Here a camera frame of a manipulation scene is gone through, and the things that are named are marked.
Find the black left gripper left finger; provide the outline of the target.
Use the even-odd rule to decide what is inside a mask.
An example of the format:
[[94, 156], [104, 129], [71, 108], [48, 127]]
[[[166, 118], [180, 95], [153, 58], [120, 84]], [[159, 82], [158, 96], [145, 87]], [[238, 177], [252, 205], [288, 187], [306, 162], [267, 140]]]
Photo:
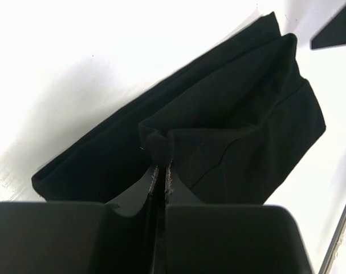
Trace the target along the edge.
[[152, 273], [158, 177], [105, 204], [0, 202], [0, 273]]

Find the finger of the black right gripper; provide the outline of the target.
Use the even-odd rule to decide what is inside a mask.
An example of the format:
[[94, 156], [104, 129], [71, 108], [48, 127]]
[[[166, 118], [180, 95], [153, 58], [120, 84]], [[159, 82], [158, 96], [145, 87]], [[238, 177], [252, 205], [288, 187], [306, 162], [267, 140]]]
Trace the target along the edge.
[[346, 45], [346, 5], [311, 39], [311, 49]]

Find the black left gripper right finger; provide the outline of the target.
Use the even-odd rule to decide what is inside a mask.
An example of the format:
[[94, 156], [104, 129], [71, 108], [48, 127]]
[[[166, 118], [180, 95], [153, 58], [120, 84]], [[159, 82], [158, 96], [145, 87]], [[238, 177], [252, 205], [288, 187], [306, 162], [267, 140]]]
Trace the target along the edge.
[[225, 161], [190, 189], [165, 168], [163, 273], [311, 273], [296, 221], [264, 205], [266, 177]]

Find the black skirt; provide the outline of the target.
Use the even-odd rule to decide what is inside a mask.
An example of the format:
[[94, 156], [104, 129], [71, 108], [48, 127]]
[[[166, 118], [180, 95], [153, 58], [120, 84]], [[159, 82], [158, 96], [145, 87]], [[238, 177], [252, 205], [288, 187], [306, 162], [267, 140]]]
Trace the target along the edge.
[[119, 109], [32, 176], [46, 200], [108, 202], [150, 166], [205, 203], [262, 204], [326, 129], [274, 13]]

